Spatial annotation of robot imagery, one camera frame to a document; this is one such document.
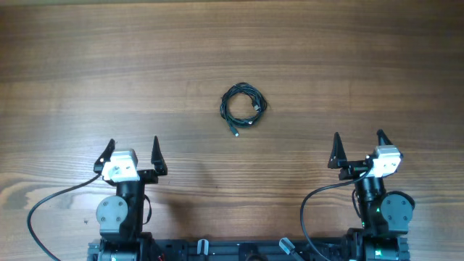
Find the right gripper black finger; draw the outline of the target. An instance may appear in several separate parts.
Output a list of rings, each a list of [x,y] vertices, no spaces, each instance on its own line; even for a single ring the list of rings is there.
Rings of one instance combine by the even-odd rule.
[[[390,145],[392,145],[392,142],[389,140],[389,138],[387,137],[387,135],[384,133],[384,131],[382,129],[379,129],[376,132],[376,135],[378,137],[378,145],[379,146],[390,146]]]
[[[331,156],[328,161],[328,168],[339,169],[347,166],[347,156],[338,132],[333,136],[333,146]]]

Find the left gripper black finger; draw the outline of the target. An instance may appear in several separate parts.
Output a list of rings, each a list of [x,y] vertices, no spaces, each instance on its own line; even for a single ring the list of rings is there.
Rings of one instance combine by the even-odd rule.
[[[105,150],[94,163],[94,172],[101,173],[106,162],[110,161],[113,151],[115,150],[115,140],[111,138]]]
[[[151,155],[151,164],[154,166],[154,171],[157,175],[167,175],[167,165],[160,150],[160,143],[157,136],[154,137]]]

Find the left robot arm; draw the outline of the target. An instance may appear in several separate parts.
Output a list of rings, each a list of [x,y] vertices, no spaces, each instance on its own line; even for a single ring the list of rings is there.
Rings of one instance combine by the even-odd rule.
[[[167,175],[167,165],[154,138],[151,164],[153,168],[139,170],[133,149],[117,150],[115,140],[94,163],[94,172],[116,188],[114,196],[103,199],[96,209],[101,239],[88,245],[88,260],[142,261],[164,260],[165,254],[150,232],[143,231],[152,214],[144,217],[144,202],[149,201],[145,185],[157,184],[160,176]]]

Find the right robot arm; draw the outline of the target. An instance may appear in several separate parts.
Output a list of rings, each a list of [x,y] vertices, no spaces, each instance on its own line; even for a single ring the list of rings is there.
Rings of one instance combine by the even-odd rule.
[[[338,133],[334,134],[328,167],[339,169],[341,181],[355,185],[362,228],[350,228],[342,239],[344,260],[405,261],[410,250],[405,235],[413,218],[415,201],[401,191],[388,192],[384,179],[397,172],[403,154],[382,130],[378,146],[365,159],[349,161]]]

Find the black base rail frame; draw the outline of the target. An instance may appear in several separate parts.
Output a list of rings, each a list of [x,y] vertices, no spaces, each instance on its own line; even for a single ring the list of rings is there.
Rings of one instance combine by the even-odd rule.
[[[135,245],[88,245],[88,260],[400,260],[410,261],[407,239],[373,239],[357,242],[343,238],[303,240],[198,241],[157,240],[143,251]]]

